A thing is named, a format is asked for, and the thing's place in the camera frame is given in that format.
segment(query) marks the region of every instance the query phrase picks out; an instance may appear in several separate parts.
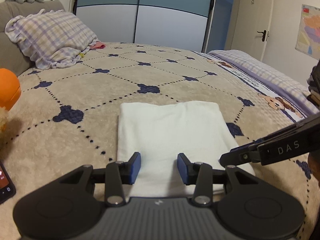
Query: pink cloth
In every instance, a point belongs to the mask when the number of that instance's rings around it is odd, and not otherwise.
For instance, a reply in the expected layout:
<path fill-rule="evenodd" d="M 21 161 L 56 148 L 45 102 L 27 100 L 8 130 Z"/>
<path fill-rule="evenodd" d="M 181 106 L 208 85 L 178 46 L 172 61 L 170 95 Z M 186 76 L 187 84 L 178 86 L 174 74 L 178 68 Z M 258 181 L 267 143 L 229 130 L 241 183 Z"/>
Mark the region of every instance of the pink cloth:
<path fill-rule="evenodd" d="M 102 43 L 101 41 L 97 41 L 96 44 L 93 46 L 90 46 L 90 49 L 104 49 L 106 45 Z"/>

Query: poster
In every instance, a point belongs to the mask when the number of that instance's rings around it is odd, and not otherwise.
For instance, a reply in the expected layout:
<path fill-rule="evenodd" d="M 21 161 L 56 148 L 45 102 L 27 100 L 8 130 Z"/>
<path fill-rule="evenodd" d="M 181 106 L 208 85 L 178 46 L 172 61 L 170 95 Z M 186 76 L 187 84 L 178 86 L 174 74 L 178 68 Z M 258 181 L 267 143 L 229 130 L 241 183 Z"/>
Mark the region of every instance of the poster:
<path fill-rule="evenodd" d="M 302 5 L 296 50 L 320 59 L 320 8 Z"/>

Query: wardrobe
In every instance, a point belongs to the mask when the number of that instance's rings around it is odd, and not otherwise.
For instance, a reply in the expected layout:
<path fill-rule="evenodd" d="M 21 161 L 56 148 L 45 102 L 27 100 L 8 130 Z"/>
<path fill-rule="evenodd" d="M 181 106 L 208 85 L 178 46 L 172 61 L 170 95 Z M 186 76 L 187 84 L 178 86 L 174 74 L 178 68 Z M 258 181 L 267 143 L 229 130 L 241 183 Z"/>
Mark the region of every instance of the wardrobe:
<path fill-rule="evenodd" d="M 101 41 L 203 51 L 213 4 L 214 0 L 76 0 L 74 13 Z"/>

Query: white towel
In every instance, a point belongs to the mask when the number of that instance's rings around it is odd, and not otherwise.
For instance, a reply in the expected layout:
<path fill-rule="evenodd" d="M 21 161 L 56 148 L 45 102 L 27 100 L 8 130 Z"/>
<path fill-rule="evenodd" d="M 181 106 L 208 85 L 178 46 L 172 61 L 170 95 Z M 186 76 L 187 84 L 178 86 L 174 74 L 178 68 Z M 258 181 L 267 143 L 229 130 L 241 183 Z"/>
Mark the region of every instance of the white towel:
<path fill-rule="evenodd" d="M 194 185 L 185 186 L 177 168 L 177 155 L 193 162 L 223 169 L 218 160 L 238 147 L 219 110 L 212 102 L 191 101 L 155 106 L 122 103 L 118 127 L 118 160 L 128 161 L 141 153 L 141 169 L 133 186 L 124 187 L 126 197 L 190 196 Z M 254 175 L 247 163 L 239 166 Z M 221 193 L 222 185 L 213 185 Z"/>

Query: door handle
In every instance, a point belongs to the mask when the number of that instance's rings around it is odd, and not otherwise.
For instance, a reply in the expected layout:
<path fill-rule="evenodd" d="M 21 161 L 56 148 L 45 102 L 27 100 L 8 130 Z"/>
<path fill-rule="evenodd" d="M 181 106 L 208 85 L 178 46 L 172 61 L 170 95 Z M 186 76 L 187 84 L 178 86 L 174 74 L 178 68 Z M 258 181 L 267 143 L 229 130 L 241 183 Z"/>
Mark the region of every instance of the door handle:
<path fill-rule="evenodd" d="M 266 40 L 266 34 L 267 34 L 267 31 L 266 31 L 266 30 L 264 30 L 263 32 L 257 32 L 257 33 L 263 33 L 262 41 L 265 41 L 265 40 Z"/>

